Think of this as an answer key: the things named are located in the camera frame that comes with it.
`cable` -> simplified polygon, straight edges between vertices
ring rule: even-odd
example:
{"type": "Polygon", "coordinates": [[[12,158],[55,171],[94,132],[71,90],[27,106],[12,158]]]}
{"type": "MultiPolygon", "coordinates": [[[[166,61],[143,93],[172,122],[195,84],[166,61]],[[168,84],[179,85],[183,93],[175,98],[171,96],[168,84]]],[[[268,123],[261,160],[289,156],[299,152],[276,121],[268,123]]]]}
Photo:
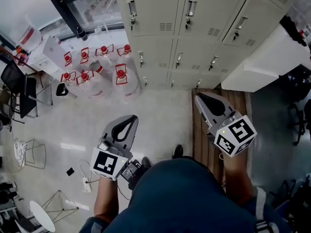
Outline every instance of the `cable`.
{"type": "Polygon", "coordinates": [[[87,184],[90,184],[90,183],[97,182],[97,181],[99,181],[99,180],[90,181],[90,182],[87,182],[87,181],[86,181],[86,183],[87,183],[87,184]]]}
{"type": "Polygon", "coordinates": [[[120,187],[118,186],[118,189],[119,189],[119,192],[122,194],[122,196],[126,199],[126,200],[128,200],[128,201],[130,201],[126,196],[124,196],[124,194],[121,192],[121,189],[120,189],[120,187]]]}
{"type": "Polygon", "coordinates": [[[81,170],[81,172],[83,173],[84,178],[87,178],[87,177],[86,177],[86,174],[83,172],[83,170],[82,170],[82,168],[81,168],[81,165],[82,165],[83,163],[88,164],[88,170],[89,170],[89,180],[90,180],[90,181],[89,181],[89,182],[86,181],[86,184],[90,184],[89,187],[91,188],[91,191],[94,191],[93,187],[91,186],[91,183],[96,182],[96,181],[92,181],[92,182],[91,182],[91,179],[92,179],[91,166],[90,166],[89,162],[87,162],[86,160],[82,160],[82,161],[80,162],[80,170],[81,170]]]}
{"type": "MultiPolygon", "coordinates": [[[[90,183],[97,182],[97,181],[99,181],[99,180],[91,181],[91,182],[86,182],[86,183],[87,183],[87,184],[90,184],[90,183]]],[[[121,192],[121,189],[120,189],[119,186],[118,186],[118,189],[119,189],[119,192],[121,193],[121,195],[122,195],[126,200],[130,201],[130,200],[121,192]]]]}

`chair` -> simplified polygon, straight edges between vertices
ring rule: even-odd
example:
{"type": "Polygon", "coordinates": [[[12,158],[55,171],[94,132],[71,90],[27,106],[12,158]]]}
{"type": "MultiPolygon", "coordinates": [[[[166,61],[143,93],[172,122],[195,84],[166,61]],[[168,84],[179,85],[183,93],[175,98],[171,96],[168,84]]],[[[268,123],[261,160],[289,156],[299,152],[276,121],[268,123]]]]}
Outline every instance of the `chair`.
{"type": "Polygon", "coordinates": [[[11,93],[15,95],[19,94],[19,111],[15,110],[15,112],[20,114],[20,118],[24,118],[25,116],[34,117],[28,115],[34,108],[37,117],[37,102],[47,106],[53,105],[51,84],[46,85],[36,93],[36,79],[29,78],[27,74],[23,74],[14,61],[11,61],[5,67],[1,74],[1,79],[11,93]],[[44,103],[37,99],[37,95],[48,87],[50,88],[51,104],[44,103]]]}
{"type": "Polygon", "coordinates": [[[16,97],[12,93],[10,94],[7,87],[3,89],[0,94],[0,113],[15,122],[24,124],[24,122],[14,119],[15,109],[17,106],[19,106],[19,104],[17,104],[16,97]]]}
{"type": "Polygon", "coordinates": [[[288,125],[288,128],[292,128],[296,125],[299,125],[299,131],[298,131],[298,139],[296,142],[294,142],[294,145],[297,146],[299,141],[300,141],[300,137],[306,132],[305,130],[305,124],[306,125],[306,129],[310,130],[311,129],[311,125],[309,125],[309,122],[311,122],[311,100],[308,100],[308,102],[306,103],[305,107],[304,107],[304,111],[305,111],[305,120],[303,118],[303,111],[299,111],[297,108],[296,104],[291,104],[289,106],[289,109],[295,109],[297,116],[298,116],[298,122],[297,123],[292,123],[288,125]]]}

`black object on floor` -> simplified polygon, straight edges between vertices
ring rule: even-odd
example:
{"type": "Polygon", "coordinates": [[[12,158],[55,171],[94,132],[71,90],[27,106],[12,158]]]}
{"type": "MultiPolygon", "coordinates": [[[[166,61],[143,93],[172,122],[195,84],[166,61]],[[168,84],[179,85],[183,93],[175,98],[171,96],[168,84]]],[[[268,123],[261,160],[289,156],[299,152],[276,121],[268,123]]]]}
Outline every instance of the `black object on floor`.
{"type": "Polygon", "coordinates": [[[66,86],[64,83],[60,83],[56,89],[56,95],[58,97],[66,96],[69,93],[69,91],[66,89],[66,86]]]}
{"type": "Polygon", "coordinates": [[[303,119],[303,111],[299,111],[296,104],[290,105],[289,109],[295,109],[297,116],[298,116],[297,123],[292,123],[288,125],[288,128],[292,128],[296,125],[299,125],[298,139],[296,142],[294,142],[294,145],[297,146],[300,141],[300,137],[306,132],[305,124],[307,124],[306,125],[307,130],[310,130],[311,128],[311,125],[309,124],[311,120],[311,99],[308,100],[308,102],[306,103],[304,107],[305,117],[306,117],[305,120],[303,119]]]}
{"type": "Polygon", "coordinates": [[[68,174],[68,176],[70,176],[71,174],[73,174],[73,173],[74,173],[73,168],[71,167],[66,173],[68,174]]]}

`round table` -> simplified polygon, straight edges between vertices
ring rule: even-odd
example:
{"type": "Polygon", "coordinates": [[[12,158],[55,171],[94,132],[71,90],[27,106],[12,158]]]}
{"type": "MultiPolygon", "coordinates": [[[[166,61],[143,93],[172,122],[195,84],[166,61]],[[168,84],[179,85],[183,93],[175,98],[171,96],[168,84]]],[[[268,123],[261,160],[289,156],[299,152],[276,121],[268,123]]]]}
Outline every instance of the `round table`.
{"type": "Polygon", "coordinates": [[[46,211],[35,201],[30,201],[30,210],[37,221],[48,231],[55,232],[55,225],[46,211]]]}

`wooden pallet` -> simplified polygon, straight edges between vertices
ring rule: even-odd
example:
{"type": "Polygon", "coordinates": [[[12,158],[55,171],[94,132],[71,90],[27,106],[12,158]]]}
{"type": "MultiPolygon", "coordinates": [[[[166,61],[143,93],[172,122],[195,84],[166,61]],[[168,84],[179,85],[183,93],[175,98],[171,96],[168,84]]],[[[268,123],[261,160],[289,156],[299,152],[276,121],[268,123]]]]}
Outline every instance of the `wooden pallet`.
{"type": "MultiPolygon", "coordinates": [[[[229,100],[232,106],[238,110],[242,116],[246,115],[245,94],[240,91],[228,91],[222,89],[193,89],[192,90],[192,121],[193,121],[193,146],[192,154],[195,160],[201,162],[209,168],[218,182],[225,180],[224,163],[219,158],[221,151],[212,146],[206,137],[208,125],[202,120],[198,108],[195,105],[194,97],[200,92],[212,92],[221,95],[229,100]]],[[[241,153],[247,164],[247,151],[241,153]]]]}

